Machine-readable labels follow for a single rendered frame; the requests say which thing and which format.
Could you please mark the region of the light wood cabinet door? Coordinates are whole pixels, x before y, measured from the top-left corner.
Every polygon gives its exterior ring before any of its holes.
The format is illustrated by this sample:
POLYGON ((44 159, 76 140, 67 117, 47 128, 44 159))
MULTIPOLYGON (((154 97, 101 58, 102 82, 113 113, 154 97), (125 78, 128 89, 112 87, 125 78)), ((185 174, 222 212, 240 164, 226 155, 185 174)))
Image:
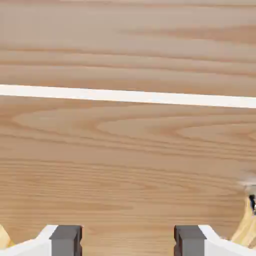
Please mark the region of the light wood cabinet door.
POLYGON ((84 256, 172 256, 173 227, 226 239, 256 180, 256 109, 0 96, 0 224, 83 226, 84 256))
POLYGON ((256 97, 256 0, 0 0, 0 84, 256 97))

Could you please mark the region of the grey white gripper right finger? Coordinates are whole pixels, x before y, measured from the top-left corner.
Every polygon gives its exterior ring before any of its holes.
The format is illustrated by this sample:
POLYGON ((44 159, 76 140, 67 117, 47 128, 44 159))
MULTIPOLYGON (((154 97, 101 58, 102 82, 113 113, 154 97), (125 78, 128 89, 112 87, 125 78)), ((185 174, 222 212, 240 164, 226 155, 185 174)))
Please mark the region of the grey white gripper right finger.
POLYGON ((220 238, 209 225, 175 225, 174 240, 174 256, 256 256, 256 249, 220 238))

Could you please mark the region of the light wood cabinet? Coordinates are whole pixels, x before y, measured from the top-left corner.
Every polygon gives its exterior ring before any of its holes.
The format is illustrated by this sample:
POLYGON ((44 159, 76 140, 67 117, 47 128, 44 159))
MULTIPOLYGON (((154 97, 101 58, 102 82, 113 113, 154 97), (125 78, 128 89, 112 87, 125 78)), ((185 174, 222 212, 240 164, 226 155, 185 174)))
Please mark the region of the light wood cabinet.
POLYGON ((256 109, 256 97, 0 84, 0 96, 256 109))

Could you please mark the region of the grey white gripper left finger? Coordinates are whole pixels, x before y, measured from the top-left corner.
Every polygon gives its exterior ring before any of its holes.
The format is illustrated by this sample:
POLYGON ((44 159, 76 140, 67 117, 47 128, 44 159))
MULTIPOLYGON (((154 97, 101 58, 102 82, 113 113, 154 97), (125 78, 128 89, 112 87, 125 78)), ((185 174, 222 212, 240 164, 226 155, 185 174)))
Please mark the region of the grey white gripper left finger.
POLYGON ((0 225, 0 256, 82 256, 83 227, 46 225, 34 239, 14 244, 0 225))

